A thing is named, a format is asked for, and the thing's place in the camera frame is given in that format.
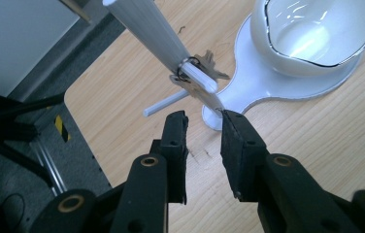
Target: cup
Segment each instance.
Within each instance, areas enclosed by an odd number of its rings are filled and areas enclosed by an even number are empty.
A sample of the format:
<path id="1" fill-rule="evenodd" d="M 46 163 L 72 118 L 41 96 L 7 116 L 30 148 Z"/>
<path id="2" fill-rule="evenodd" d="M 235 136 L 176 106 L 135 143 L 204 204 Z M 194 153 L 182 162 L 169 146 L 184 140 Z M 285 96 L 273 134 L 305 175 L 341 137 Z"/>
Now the cup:
<path id="1" fill-rule="evenodd" d="M 365 49 L 365 0 L 256 0 L 250 31 L 279 73 L 332 75 Z"/>

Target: bowl rim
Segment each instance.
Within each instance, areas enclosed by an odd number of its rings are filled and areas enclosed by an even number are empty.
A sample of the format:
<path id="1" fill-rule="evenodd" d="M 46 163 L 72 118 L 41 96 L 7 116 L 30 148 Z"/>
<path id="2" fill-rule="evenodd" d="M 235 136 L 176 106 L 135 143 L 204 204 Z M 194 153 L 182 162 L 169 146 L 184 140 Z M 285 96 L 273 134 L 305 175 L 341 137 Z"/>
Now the bowl rim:
<path id="1" fill-rule="evenodd" d="M 307 63 L 310 63 L 310 64 L 313 64 L 315 66 L 318 66 L 318 67 L 324 67 L 324 68 L 333 68 L 333 67 L 337 67 L 337 66 L 341 66 L 345 63 L 347 63 L 349 60 L 351 60 L 353 57 L 357 56 L 358 54 L 360 54 L 361 52 L 363 52 L 365 50 L 365 43 L 364 45 L 358 49 L 355 53 L 353 53 L 351 56 L 349 56 L 348 58 L 346 58 L 345 60 L 337 63 L 337 64 L 334 64 L 334 65 L 324 65 L 324 64 L 319 64 L 319 63 L 316 63 L 316 62 L 313 62 L 313 61 L 310 61 L 310 60 L 306 60 L 306 59 L 302 59 L 302 58 L 298 58 L 298 57 L 293 57 L 293 56 L 289 56 L 287 54 L 284 54 L 278 50 L 276 50 L 276 48 L 273 46 L 272 42 L 271 42 L 271 36 L 270 36 L 270 23 L 268 21 L 268 4 L 271 2 L 272 0 L 265 0 L 265 3 L 264 3 L 264 17 L 265 17 L 265 27 L 267 29 L 267 38 L 268 38 L 268 43 L 269 43 L 269 46 L 271 48 L 271 50 L 273 50 L 276 54 L 280 55 L 280 56 L 283 56 L 283 57 L 286 57 L 288 59 L 295 59 L 295 60 L 299 60 L 299 61 L 304 61 L 304 62 L 307 62 Z"/>

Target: white plate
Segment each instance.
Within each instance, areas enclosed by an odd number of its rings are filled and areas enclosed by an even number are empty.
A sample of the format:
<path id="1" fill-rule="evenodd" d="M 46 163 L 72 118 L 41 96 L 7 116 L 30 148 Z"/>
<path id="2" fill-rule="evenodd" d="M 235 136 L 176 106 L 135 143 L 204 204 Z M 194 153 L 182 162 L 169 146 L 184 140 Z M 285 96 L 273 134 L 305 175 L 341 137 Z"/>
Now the white plate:
<path id="1" fill-rule="evenodd" d="M 217 96 L 226 110 L 244 114 L 253 105 L 267 99 L 312 99 L 336 89 L 357 67 L 351 66 L 325 76 L 295 78 L 282 75 L 262 63 L 250 35 L 251 16 L 241 26 L 234 48 L 236 71 L 228 86 Z M 203 106 L 203 120 L 214 130 L 222 129 L 222 118 Z"/>

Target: wall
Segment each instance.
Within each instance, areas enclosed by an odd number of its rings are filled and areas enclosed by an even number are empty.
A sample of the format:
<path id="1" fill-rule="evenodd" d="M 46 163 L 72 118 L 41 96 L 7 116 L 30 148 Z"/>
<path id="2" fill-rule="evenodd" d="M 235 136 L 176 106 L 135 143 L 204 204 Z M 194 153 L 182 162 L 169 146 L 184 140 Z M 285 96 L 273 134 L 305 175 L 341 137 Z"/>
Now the wall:
<path id="1" fill-rule="evenodd" d="M 78 19 L 57 0 L 0 0 L 0 95 L 8 96 Z"/>

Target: floor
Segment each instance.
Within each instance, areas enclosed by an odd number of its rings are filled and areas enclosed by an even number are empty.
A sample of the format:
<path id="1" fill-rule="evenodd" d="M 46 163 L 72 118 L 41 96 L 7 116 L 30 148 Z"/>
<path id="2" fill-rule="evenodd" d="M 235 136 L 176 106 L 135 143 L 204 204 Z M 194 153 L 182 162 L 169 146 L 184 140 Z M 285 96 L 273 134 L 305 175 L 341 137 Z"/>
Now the floor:
<path id="1" fill-rule="evenodd" d="M 111 15 L 103 17 L 41 84 L 25 93 L 24 102 L 65 92 L 123 30 Z M 29 89 L 29 82 L 23 85 L 26 88 L 19 91 Z M 55 123 L 60 120 L 64 133 Z M 0 156 L 0 205 L 12 232 L 28 232 L 41 210 L 61 191 L 83 188 L 98 196 L 112 188 L 64 104 L 24 114 L 17 121 L 35 124 L 40 134 L 29 144 L 6 143 L 36 161 L 40 153 L 49 156 L 60 183 L 50 188 L 33 173 Z"/>

